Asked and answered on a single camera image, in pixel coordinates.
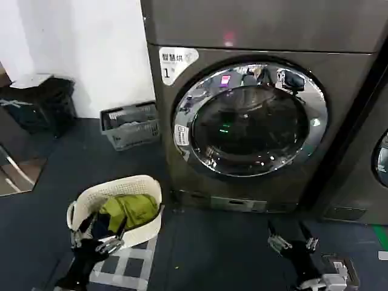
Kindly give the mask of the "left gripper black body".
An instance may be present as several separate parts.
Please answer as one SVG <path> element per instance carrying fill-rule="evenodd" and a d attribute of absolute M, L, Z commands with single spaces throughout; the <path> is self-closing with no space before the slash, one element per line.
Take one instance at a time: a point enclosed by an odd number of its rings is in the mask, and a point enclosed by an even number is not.
<path fill-rule="evenodd" d="M 72 249 L 74 260 L 66 275 L 57 280 L 57 286 L 65 290 L 87 290 L 94 266 L 109 257 L 107 252 L 96 251 L 102 242 L 83 239 L 81 247 Z"/>

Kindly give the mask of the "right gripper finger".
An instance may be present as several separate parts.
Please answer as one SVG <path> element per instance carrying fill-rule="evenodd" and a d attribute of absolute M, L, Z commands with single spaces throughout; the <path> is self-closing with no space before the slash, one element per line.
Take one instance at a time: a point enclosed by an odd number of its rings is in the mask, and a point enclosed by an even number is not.
<path fill-rule="evenodd" d="M 316 247 L 318 245 L 319 238 L 316 238 L 312 235 L 311 231 L 305 224 L 299 224 L 299 227 L 302 231 L 303 236 L 306 239 L 306 249 L 313 253 L 316 250 Z"/>
<path fill-rule="evenodd" d="M 269 243 L 270 247 L 276 252 L 287 250 L 289 248 L 289 243 L 277 234 L 275 227 L 270 220 L 268 220 L 267 227 L 269 231 L 267 242 Z"/>

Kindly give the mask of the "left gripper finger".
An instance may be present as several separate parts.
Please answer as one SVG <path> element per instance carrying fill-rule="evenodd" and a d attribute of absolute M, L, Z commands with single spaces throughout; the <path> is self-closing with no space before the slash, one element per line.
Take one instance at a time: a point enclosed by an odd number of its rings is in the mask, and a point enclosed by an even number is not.
<path fill-rule="evenodd" d="M 83 239 L 92 239 L 92 224 L 93 224 L 93 214 L 90 214 L 83 222 L 80 224 L 79 228 L 75 231 L 71 231 L 70 240 L 72 247 L 81 247 Z"/>
<path fill-rule="evenodd" d="M 124 240 L 123 236 L 125 233 L 125 226 L 127 223 L 127 218 L 124 217 L 121 224 L 119 225 L 118 231 L 113 238 L 108 239 L 99 246 L 96 247 L 96 253 L 114 253 L 117 252 L 123 245 Z"/>

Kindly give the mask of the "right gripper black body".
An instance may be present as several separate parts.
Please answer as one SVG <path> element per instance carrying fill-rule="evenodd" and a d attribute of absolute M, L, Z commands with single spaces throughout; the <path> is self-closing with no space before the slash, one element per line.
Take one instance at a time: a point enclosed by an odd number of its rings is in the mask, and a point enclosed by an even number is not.
<path fill-rule="evenodd" d="M 290 260 L 297 275 L 298 281 L 307 281 L 310 279 L 318 279 L 321 277 L 321 272 L 314 264 L 312 252 L 306 248 L 303 241 L 291 240 L 291 248 L 286 250 L 286 258 Z"/>

